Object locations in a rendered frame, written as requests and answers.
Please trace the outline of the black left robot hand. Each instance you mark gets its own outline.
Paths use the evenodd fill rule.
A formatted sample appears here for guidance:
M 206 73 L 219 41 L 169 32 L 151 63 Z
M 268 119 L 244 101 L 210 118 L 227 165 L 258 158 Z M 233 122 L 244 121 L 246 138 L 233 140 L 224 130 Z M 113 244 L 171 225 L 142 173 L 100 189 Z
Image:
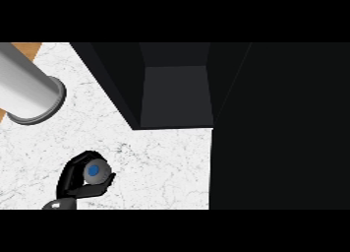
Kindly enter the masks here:
M 111 171 L 107 180 L 101 184 L 88 184 L 83 180 L 83 167 L 91 159 L 100 158 L 107 161 L 95 151 L 85 151 L 73 157 L 60 172 L 55 184 L 55 198 L 91 198 L 98 197 L 107 192 L 116 173 Z

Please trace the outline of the grey bottle with blue cap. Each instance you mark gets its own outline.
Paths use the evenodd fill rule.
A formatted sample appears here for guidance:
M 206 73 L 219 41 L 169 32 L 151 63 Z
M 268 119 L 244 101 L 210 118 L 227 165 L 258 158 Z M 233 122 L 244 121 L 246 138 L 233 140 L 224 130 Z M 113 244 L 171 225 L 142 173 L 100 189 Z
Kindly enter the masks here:
M 88 184 L 101 184 L 111 174 L 111 168 L 107 162 L 100 159 L 91 159 L 83 167 L 83 180 Z

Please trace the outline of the dark grey open cabinet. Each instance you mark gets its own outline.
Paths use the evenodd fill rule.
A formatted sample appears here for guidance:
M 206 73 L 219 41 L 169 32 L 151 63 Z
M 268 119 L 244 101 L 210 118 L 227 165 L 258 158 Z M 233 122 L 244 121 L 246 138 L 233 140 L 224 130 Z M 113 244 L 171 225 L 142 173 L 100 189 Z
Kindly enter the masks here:
M 134 130 L 210 128 L 246 42 L 70 44 Z

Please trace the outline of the dark grey cabinet door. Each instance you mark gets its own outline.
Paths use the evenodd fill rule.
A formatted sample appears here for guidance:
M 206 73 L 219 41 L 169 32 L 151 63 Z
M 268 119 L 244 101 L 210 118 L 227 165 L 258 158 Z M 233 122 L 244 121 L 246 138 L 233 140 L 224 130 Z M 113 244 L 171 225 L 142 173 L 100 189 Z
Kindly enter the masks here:
M 212 132 L 215 210 L 350 210 L 350 42 L 252 43 Z

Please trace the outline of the white cylinder with grey rim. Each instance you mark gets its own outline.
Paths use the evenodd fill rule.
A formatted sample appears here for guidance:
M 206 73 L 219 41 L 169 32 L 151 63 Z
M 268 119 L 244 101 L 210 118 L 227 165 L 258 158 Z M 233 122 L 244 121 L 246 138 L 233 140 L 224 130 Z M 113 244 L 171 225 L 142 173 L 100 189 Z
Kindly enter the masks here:
M 58 78 L 48 76 L 10 42 L 0 42 L 0 108 L 21 125 L 51 118 L 66 97 Z

